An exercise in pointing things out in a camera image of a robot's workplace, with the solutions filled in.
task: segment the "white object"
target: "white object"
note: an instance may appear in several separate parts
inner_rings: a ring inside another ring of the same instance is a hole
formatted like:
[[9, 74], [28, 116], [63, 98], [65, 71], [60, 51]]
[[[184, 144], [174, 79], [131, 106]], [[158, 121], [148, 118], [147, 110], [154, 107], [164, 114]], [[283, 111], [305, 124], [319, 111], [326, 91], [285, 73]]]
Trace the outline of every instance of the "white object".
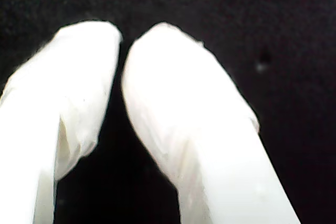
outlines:
[[121, 39], [109, 22], [64, 27], [9, 78], [0, 98], [0, 223], [53, 222], [54, 180], [97, 144]]
[[129, 51], [122, 92], [136, 134], [178, 190], [183, 224], [300, 223], [254, 112], [202, 43], [155, 25]]

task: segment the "dark fabric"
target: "dark fabric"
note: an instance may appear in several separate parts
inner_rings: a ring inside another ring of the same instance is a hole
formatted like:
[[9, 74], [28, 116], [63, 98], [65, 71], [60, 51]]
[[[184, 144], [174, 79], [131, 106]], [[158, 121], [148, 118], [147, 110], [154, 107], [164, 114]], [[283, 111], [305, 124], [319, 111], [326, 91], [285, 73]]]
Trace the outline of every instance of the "dark fabric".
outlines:
[[137, 140], [120, 91], [132, 41], [163, 20], [204, 41], [254, 108], [263, 144], [302, 224], [336, 223], [336, 0], [0, 5], [1, 84], [65, 24], [110, 20], [124, 36], [99, 146], [59, 183], [56, 224], [179, 222], [176, 191]]

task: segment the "white plastic wrap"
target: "white plastic wrap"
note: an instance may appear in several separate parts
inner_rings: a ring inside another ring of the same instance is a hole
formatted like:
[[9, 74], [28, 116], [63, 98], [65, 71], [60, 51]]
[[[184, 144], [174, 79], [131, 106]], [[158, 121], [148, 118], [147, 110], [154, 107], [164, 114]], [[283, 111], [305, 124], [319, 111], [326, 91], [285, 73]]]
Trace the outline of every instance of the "white plastic wrap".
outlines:
[[178, 190], [183, 224], [299, 224], [258, 120], [216, 58], [167, 23], [131, 47], [122, 92], [133, 128]]
[[109, 22], [60, 29], [0, 98], [0, 223], [48, 224], [54, 181], [97, 144], [121, 33]]

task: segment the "plastic wrapping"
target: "plastic wrapping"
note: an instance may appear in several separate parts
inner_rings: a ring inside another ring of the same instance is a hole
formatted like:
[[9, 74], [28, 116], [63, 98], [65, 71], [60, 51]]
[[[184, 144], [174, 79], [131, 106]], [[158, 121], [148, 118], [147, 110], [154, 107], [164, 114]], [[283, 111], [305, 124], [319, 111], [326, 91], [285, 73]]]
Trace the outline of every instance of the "plastic wrapping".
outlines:
[[183, 224], [300, 223], [258, 136], [258, 120], [216, 58], [167, 23], [131, 47], [129, 119], [175, 185]]
[[54, 181], [97, 144], [121, 33], [109, 22], [60, 29], [0, 98], [0, 223], [48, 224]]

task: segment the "black background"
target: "black background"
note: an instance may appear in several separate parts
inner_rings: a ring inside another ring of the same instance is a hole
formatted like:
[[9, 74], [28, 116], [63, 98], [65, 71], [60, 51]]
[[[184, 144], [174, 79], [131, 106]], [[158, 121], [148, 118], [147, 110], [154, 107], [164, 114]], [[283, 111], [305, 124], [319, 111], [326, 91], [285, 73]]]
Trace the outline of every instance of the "black background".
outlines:
[[336, 0], [0, 0], [0, 7], [2, 85], [60, 26], [103, 19], [123, 34], [100, 143], [59, 183], [56, 224], [179, 222], [176, 191], [137, 140], [120, 91], [132, 41], [163, 20], [204, 41], [256, 111], [302, 224], [336, 223]]

